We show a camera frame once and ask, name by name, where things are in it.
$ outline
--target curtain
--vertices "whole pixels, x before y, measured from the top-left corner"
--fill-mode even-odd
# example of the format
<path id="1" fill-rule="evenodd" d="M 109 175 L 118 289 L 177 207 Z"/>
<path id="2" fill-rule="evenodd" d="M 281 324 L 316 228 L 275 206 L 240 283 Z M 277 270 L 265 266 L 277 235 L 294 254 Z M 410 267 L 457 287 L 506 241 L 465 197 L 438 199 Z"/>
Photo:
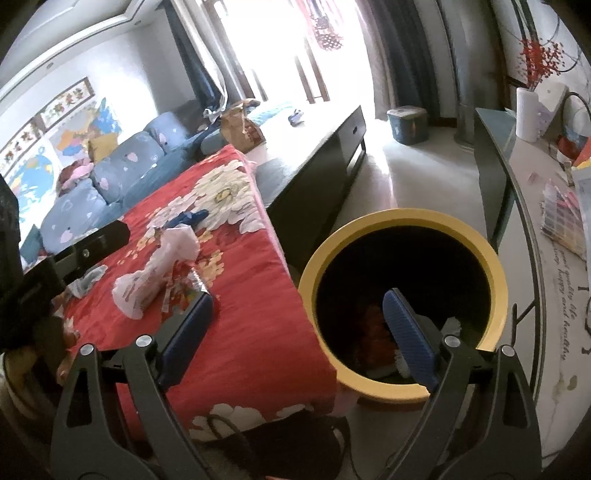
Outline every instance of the curtain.
<path id="1" fill-rule="evenodd" d="M 387 120 L 388 110 L 396 107 L 390 59 L 379 34 L 371 0 L 356 0 L 357 15 L 367 46 L 371 75 L 374 81 L 375 117 Z"/>
<path id="2" fill-rule="evenodd" d="M 367 10 L 363 12 L 365 22 L 369 22 L 370 16 L 374 19 L 377 35 L 381 37 L 381 43 L 384 46 L 383 56 L 386 59 L 389 77 L 392 79 L 397 104 L 420 106 L 426 109 L 431 117 L 439 117 L 437 78 L 427 36 L 414 1 L 357 0 L 357 2 L 362 12 L 363 6 Z M 381 95 L 381 98 L 386 101 L 392 101 L 385 91 L 378 92 L 376 95 Z"/>
<path id="3" fill-rule="evenodd" d="M 170 0 L 177 12 L 182 11 L 181 19 L 191 24 L 191 29 L 199 39 L 200 45 L 207 52 L 207 56 L 215 65 L 215 71 L 220 82 L 225 85 L 226 103 L 235 103 L 245 95 L 236 75 L 232 62 L 222 48 L 215 29 L 204 7 L 203 0 Z"/>
<path id="4" fill-rule="evenodd" d="M 214 122 L 228 104 L 225 78 L 203 42 L 186 0 L 164 0 L 174 41 L 183 61 L 195 97 L 201 103 L 203 115 Z"/>

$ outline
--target drawer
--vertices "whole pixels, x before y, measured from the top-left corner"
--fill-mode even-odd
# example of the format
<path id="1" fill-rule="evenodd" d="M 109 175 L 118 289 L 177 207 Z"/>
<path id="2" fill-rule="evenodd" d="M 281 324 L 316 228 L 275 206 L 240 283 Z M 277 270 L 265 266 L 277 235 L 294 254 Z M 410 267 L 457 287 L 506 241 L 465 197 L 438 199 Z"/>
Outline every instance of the drawer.
<path id="1" fill-rule="evenodd" d="M 343 159 L 348 165 L 359 144 L 365 136 L 367 127 L 365 125 L 365 118 L 363 118 L 363 111 L 359 107 L 351 116 L 345 120 L 339 130 L 337 136 L 340 141 L 340 147 L 343 152 Z"/>

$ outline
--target paper bag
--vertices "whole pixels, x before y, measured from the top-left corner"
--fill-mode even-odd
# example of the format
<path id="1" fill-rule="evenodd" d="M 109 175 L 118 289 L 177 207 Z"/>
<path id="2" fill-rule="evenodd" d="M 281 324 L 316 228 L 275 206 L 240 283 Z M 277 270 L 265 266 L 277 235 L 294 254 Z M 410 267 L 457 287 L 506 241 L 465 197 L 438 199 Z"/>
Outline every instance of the paper bag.
<path id="1" fill-rule="evenodd" d="M 248 153 L 265 141 L 260 127 L 246 116 L 245 100 L 232 105 L 222 114 L 222 136 L 237 150 Z"/>

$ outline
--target blue cushion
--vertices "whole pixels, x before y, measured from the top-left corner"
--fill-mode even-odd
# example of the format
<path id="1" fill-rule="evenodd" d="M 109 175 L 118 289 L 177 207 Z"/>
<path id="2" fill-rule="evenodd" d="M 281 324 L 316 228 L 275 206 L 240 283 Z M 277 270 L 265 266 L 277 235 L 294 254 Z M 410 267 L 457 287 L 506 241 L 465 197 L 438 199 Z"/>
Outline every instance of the blue cushion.
<path id="1" fill-rule="evenodd" d="M 165 153 L 173 152 L 183 142 L 191 137 L 191 132 L 181 123 L 172 112 L 157 116 L 144 131 L 148 132 Z"/>
<path id="2" fill-rule="evenodd" d="M 163 156 L 156 141 L 147 132 L 140 132 L 97 164 L 90 178 L 107 203 L 113 203 Z"/>
<path id="3" fill-rule="evenodd" d="M 57 199 L 41 224 L 43 246 L 50 254 L 58 254 L 74 243 L 74 239 L 94 228 L 93 224 L 106 208 L 105 199 L 92 186 L 90 179 Z"/>
<path id="4" fill-rule="evenodd" d="M 287 109 L 294 109 L 292 102 L 264 102 L 249 113 L 248 118 L 260 127 L 267 120 L 270 120 L 274 116 L 279 115 L 283 110 Z"/>
<path id="5" fill-rule="evenodd" d="M 160 187 L 174 180 L 193 165 L 195 165 L 195 162 L 186 150 L 180 149 L 166 155 L 154 168 L 149 169 L 125 194 L 122 199 L 124 212 L 127 212 L 144 198 L 152 195 Z"/>
<path id="6" fill-rule="evenodd" d="M 28 264 L 33 263 L 39 256 L 39 250 L 43 248 L 43 240 L 41 239 L 41 232 L 36 225 L 31 227 L 27 238 L 22 243 L 21 257 L 23 257 Z"/>
<path id="7" fill-rule="evenodd" d="M 209 134 L 201 142 L 201 153 L 206 157 L 213 155 L 215 152 L 223 149 L 228 144 L 228 141 L 222 136 L 222 132 L 217 129 L 214 133 Z"/>
<path id="8" fill-rule="evenodd" d="M 123 204 L 121 202 L 113 202 L 103 209 L 101 214 L 92 222 L 91 228 L 103 228 L 111 222 L 117 220 L 124 214 Z"/>
<path id="9" fill-rule="evenodd" d="M 209 127 L 207 127 L 205 130 L 197 133 L 191 138 L 186 139 L 183 144 L 179 146 L 178 150 L 181 148 L 186 150 L 189 156 L 191 156 L 195 162 L 204 159 L 205 155 L 202 153 L 201 144 L 209 135 L 219 132 L 220 123 L 221 121 L 217 120 L 216 122 L 209 125 Z"/>

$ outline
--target yellow pillow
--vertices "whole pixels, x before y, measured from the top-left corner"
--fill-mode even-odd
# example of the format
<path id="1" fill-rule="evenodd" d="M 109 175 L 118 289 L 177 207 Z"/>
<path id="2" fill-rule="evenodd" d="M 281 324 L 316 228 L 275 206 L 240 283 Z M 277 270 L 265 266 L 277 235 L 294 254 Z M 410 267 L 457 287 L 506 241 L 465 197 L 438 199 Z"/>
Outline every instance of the yellow pillow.
<path id="1" fill-rule="evenodd" d="M 111 152 L 116 149 L 117 146 L 118 143 L 116 133 L 101 135 L 100 137 L 93 138 L 88 142 L 88 153 L 90 155 L 90 159 L 94 163 L 98 163 L 111 155 Z"/>

